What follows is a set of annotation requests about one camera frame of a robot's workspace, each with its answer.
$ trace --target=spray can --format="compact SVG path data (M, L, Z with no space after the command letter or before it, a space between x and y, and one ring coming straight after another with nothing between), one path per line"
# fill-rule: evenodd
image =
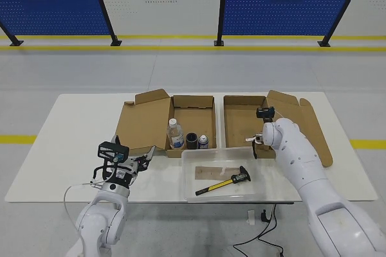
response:
M208 149L208 138L206 135L201 135L199 138L199 149Z

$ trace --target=transparent bin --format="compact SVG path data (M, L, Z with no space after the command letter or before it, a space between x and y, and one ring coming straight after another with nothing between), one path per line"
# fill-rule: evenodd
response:
M251 147L185 150L181 155L185 199L187 202L250 202L261 201L263 176L261 166L253 156ZM238 168L243 166L248 171L251 181L229 184L196 196L195 192L222 181L196 180L197 166Z

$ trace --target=blue fence panel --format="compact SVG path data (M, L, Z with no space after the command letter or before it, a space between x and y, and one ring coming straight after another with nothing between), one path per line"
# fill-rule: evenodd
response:
M325 35L345 0L226 0L223 35Z
M0 0L12 35L109 35L98 0Z

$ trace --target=white wall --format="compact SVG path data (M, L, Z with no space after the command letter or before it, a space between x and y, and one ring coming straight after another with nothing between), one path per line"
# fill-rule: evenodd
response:
M219 0L105 0L118 35L215 35ZM386 0L352 0L335 35L386 35Z

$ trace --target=yellow floor line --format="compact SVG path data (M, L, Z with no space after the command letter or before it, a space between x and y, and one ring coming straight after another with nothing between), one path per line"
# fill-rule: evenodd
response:
M108 35L17 35L18 39L110 39ZM117 35L119 39L216 39L217 35ZM321 40L323 36L303 35L224 35L223 39L279 39L279 40ZM332 36L331 40L386 40L386 35Z
M0 46L0 51L298 51L298 52L386 52L372 46Z
M386 140L350 140L354 149L386 150Z
M36 137L35 135L0 135L0 144L31 145Z
M30 145L33 144L35 135L0 135L0 144ZM351 139L354 149L386 150L386 140Z

